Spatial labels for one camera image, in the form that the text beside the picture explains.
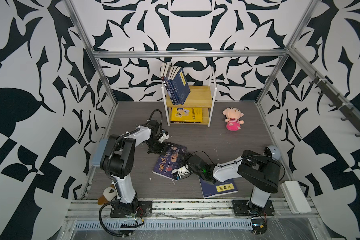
stuffed toy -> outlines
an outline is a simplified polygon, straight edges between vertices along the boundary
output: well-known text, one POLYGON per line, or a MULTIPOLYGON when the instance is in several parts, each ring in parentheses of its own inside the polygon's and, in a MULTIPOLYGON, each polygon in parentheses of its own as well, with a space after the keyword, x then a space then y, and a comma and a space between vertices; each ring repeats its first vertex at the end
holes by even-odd
POLYGON ((225 119, 225 122, 227 123, 226 127, 229 131, 237 131, 241 129, 240 124, 244 124, 244 121, 239 120, 239 118, 244 116, 244 113, 240 112, 237 108, 226 108, 223 111, 223 114, 227 118, 225 119))
POLYGON ((117 196, 117 191, 115 190, 115 186, 111 185, 110 187, 107 187, 103 195, 97 200, 97 204, 103 205, 106 203, 109 203, 117 196))

pink striped shirt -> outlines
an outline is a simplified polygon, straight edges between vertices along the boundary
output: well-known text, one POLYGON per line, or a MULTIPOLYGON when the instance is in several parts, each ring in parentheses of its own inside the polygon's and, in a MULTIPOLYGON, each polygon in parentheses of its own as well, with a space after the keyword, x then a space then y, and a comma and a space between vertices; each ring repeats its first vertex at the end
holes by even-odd
POLYGON ((240 121, 236 118, 230 118, 228 122, 237 122, 238 124, 240 124, 240 121))

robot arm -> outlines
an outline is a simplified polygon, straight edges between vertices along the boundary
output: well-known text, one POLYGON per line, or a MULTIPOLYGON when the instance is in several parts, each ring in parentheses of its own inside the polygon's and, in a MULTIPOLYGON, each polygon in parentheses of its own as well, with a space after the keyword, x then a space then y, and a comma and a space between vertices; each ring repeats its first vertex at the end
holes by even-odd
POLYGON ((207 164, 197 155, 188 155, 185 166, 175 169, 172 174, 176 180, 194 173, 214 185, 216 181, 244 177, 255 187, 250 200, 253 213, 261 212, 271 193, 277 193, 281 163, 280 153, 275 146, 265 148, 265 154, 245 150, 235 160, 224 164, 207 164))
POLYGON ((168 132, 161 128, 161 124, 156 120, 151 120, 155 111, 145 124, 121 136, 111 135, 105 148, 98 149, 102 151, 100 168, 113 181, 120 199, 118 206, 126 215, 137 208, 137 194, 130 179, 135 147, 145 141, 148 145, 148 153, 165 154, 166 143, 163 141, 169 136, 168 132))

metal grille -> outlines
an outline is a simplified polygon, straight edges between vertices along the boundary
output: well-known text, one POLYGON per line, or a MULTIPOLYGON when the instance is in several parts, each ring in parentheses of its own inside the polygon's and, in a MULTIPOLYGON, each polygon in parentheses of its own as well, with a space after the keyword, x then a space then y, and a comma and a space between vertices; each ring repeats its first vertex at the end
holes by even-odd
MULTIPOLYGON (((118 230, 120 224, 134 225, 133 220, 106 220, 107 228, 118 230)), ((102 230, 99 221, 79 220, 75 229, 81 230, 102 230)), ((145 220, 145 224, 139 227, 140 230, 199 230, 199 229, 242 229, 253 230, 250 219, 184 219, 184 220, 145 220)))

bookshelf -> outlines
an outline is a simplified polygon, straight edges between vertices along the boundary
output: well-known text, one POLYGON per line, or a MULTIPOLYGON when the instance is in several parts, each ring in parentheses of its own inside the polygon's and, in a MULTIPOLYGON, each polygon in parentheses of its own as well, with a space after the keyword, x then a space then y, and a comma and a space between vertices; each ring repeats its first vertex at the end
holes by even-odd
POLYGON ((167 117, 167 124, 192 124, 192 125, 207 125, 208 127, 211 124, 213 105, 215 104, 217 84, 215 72, 211 67, 211 73, 209 75, 209 80, 204 81, 202 86, 189 86, 191 92, 189 93, 187 100, 183 105, 173 105, 171 99, 166 94, 166 89, 164 84, 161 84, 161 91, 163 93, 164 106, 165 106, 165 115, 167 117), (170 122, 170 116, 172 113, 172 108, 202 108, 203 121, 201 123, 174 123, 170 122))

